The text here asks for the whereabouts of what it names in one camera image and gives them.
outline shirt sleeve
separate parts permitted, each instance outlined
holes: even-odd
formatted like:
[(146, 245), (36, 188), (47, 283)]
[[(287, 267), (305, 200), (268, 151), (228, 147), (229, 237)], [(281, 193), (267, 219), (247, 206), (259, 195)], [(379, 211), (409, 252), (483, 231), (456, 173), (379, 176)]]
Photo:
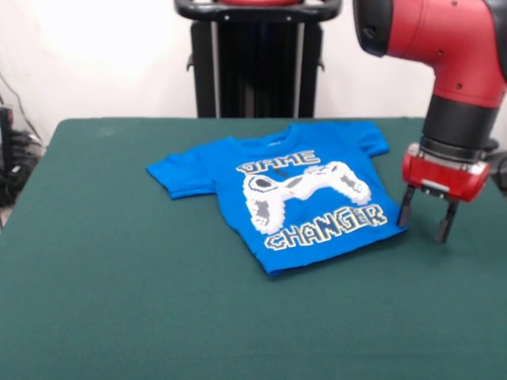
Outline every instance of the shirt sleeve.
[(163, 161), (149, 165), (146, 169), (167, 189), (173, 200), (215, 192), (215, 182), (208, 175), (197, 148), (170, 154)]
[(389, 151), (389, 145), (382, 132), (372, 121), (330, 121), (313, 124), (323, 133), (336, 135), (338, 138), (358, 146), (368, 156), (373, 157)]

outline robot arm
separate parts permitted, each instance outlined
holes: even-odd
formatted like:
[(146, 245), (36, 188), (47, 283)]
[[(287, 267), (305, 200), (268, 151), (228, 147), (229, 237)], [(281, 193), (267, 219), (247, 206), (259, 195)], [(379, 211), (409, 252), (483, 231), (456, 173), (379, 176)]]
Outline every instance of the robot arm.
[(360, 46), (434, 69), (421, 141), (403, 160), (406, 225), (415, 188), (449, 201), (437, 240), (445, 241), (459, 201), (481, 192), (481, 162), (507, 89), (507, 0), (355, 0)]

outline game controller graphic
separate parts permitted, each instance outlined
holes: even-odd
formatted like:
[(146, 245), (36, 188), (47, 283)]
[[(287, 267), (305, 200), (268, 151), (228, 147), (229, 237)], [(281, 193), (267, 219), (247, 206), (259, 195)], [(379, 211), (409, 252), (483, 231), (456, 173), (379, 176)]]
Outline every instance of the game controller graphic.
[(283, 227), (286, 200), (307, 200), (320, 188), (332, 188), (358, 205), (372, 199), (368, 185), (339, 161), (310, 166), (302, 175), (283, 182), (259, 174), (246, 175), (243, 181), (251, 221), (262, 234), (274, 234)]

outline t-shirt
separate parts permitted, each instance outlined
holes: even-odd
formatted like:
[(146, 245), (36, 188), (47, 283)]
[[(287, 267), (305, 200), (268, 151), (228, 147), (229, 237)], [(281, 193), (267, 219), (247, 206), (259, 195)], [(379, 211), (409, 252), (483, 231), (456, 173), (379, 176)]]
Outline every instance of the t-shirt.
[(274, 276), (404, 231), (370, 159), (388, 151), (373, 122), (293, 123), (170, 154), (147, 171), (172, 200), (216, 194), (225, 222)]

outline green table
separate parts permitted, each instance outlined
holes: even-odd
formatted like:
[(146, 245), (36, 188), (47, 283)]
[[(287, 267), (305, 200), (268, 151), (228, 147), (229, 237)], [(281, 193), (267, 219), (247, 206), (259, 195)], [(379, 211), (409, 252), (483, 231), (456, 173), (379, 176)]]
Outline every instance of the green table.
[[(145, 165), (288, 120), (63, 122), (0, 235), (0, 379), (507, 377), (507, 208), (417, 194), (413, 227), (270, 279), (214, 196), (171, 201)], [(421, 120), (379, 120), (400, 200)]]

